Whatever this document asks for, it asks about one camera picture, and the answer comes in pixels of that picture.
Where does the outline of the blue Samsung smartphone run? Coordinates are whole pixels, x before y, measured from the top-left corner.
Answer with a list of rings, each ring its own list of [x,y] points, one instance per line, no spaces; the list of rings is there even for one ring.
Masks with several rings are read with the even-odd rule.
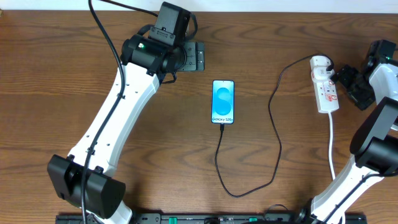
[[[234,123],[234,81],[214,80],[212,87],[211,122]]]

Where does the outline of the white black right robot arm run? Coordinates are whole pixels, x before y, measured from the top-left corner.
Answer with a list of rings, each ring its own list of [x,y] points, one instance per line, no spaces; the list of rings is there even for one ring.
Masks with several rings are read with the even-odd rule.
[[[319,195],[311,199],[298,215],[297,223],[340,223],[349,207],[386,177],[397,175],[397,61],[396,44],[388,40],[371,43],[361,70],[345,65],[333,71],[327,56],[310,60],[314,87],[321,91],[317,101],[336,99],[335,84],[340,83],[361,110],[377,106],[354,134],[350,157],[343,170]]]

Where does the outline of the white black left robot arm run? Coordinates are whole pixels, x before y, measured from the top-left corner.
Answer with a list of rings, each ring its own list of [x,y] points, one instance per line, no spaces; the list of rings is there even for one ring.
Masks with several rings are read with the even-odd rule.
[[[205,46],[188,31],[197,24],[194,13],[163,2],[155,17],[114,51],[116,78],[85,135],[66,157],[54,155],[48,163],[58,197],[81,210],[75,223],[130,222],[126,186],[114,179],[126,139],[167,74],[205,68]]]

